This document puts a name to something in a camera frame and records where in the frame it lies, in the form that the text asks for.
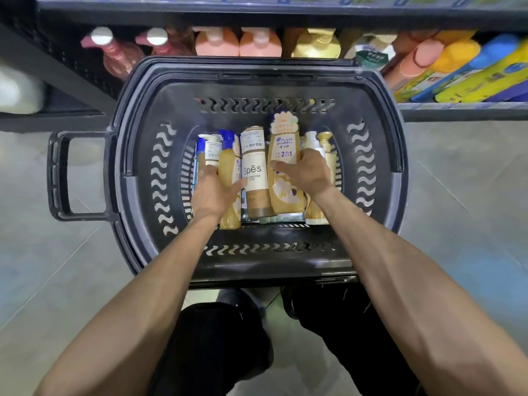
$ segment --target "basket handle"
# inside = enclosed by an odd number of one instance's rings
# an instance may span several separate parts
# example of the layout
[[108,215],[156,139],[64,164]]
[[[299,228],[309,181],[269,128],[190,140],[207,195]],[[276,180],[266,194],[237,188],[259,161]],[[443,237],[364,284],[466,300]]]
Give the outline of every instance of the basket handle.
[[[116,220],[116,213],[112,210],[111,202],[106,196],[106,210],[100,213],[74,213],[70,208],[68,193],[68,151],[70,142],[76,138],[103,138],[105,139],[105,164],[113,164],[112,158],[107,158],[107,152],[112,137],[112,132],[107,130],[91,132],[55,132],[49,137],[47,183],[48,204],[51,215],[59,221],[109,221]],[[113,175],[113,169],[105,167],[105,188],[107,176]]]

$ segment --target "forearm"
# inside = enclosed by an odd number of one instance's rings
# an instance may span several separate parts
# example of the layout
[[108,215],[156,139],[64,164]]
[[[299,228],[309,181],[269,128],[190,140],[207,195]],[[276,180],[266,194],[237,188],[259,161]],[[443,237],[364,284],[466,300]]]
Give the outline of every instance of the forearm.
[[144,394],[216,224],[209,217],[193,220],[90,320],[35,394]]
[[334,188],[316,203],[429,394],[520,395],[528,362],[441,267]]

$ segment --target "hand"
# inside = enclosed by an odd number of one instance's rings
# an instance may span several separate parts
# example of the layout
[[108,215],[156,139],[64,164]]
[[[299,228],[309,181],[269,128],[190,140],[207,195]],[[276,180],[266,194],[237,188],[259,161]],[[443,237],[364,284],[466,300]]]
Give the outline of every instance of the hand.
[[312,149],[304,150],[304,155],[297,164],[272,161],[271,167],[288,175],[296,187],[307,192],[313,199],[329,187],[333,187],[326,160],[319,152]]
[[247,181],[240,179],[229,189],[225,189],[220,183],[215,166],[206,165],[198,172],[198,182],[191,199],[194,219],[213,217],[219,223]]

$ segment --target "person's right arm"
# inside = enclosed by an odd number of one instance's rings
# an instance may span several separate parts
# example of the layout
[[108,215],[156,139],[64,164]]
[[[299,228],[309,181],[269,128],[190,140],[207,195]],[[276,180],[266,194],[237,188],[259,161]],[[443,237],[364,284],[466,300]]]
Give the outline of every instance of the person's right arm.
[[338,191],[318,152],[274,169],[323,210],[428,395],[528,395],[528,359],[517,344],[432,259]]

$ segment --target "leg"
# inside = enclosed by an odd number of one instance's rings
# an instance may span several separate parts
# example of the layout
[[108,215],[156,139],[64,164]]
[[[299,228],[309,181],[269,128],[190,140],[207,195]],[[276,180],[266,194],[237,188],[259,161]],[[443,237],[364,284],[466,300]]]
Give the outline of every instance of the leg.
[[271,342],[258,311],[246,302],[185,308],[147,395],[221,396],[239,380],[264,372],[271,365]]
[[285,303],[291,303],[300,324],[323,338],[363,396],[394,392],[415,395],[418,378],[381,322],[363,285],[306,286],[290,294]]

